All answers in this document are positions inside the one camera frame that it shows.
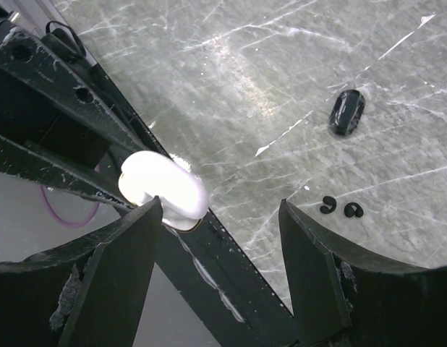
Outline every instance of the scratched surface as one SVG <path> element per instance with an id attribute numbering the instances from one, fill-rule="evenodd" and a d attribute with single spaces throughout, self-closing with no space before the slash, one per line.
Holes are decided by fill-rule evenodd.
<path id="1" fill-rule="evenodd" d="M 55 4 L 288 305 L 283 198 L 368 249 L 447 264 L 447 0 Z M 347 87 L 367 106 L 334 137 Z"/>

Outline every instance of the black rubber piece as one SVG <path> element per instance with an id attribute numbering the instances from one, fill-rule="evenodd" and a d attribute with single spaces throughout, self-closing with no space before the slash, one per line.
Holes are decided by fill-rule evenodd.
<path id="1" fill-rule="evenodd" d="M 339 94 L 330 115 L 330 128 L 335 134 L 351 134 L 362 117 L 365 109 L 365 97 L 355 89 Z"/>
<path id="2" fill-rule="evenodd" d="M 346 215 L 347 218 L 357 217 L 361 218 L 363 217 L 363 209 L 362 207 L 357 204 L 356 202 L 350 202 L 344 207 L 344 215 Z"/>
<path id="3" fill-rule="evenodd" d="M 328 195 L 326 197 L 323 197 L 323 203 L 325 205 L 329 205 L 331 207 L 322 206 L 320 207 L 320 212 L 324 215 L 328 215 L 336 209 L 336 199 L 334 197 L 329 197 Z"/>

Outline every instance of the small black hook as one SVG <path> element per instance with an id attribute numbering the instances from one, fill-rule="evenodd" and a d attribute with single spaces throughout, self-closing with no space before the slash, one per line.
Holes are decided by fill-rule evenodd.
<path id="1" fill-rule="evenodd" d="M 324 215 L 332 213 L 336 209 L 336 199 L 334 197 L 323 197 L 323 203 L 325 205 L 330 205 L 331 207 L 322 206 L 320 207 L 320 212 Z"/>

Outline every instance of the white object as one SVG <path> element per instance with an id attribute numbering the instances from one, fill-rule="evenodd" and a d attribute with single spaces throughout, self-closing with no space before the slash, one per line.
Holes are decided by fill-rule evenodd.
<path id="1" fill-rule="evenodd" d="M 149 150 L 136 152 L 121 169 L 119 189 L 124 197 L 141 206 L 158 196 L 167 226 L 189 231 L 208 211 L 209 196 L 201 181 L 164 155 Z"/>

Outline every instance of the black cable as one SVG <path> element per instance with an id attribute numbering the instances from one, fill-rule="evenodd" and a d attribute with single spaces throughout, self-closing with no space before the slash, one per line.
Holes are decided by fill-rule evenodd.
<path id="1" fill-rule="evenodd" d="M 87 56 L 87 51 L 85 50 L 84 44 L 82 43 L 82 41 L 79 39 L 79 37 L 77 36 L 76 32 L 68 25 L 58 22 L 57 20 L 51 20 L 50 22 L 47 23 L 47 25 L 45 26 L 45 34 L 49 34 L 50 31 L 50 25 L 52 24 L 57 24 L 60 25 L 62 27 L 65 27 L 66 29 L 69 30 L 69 32 L 72 35 L 72 38 L 74 39 L 77 47 L 79 48 L 79 54 L 81 56 L 83 56 L 84 58 Z"/>

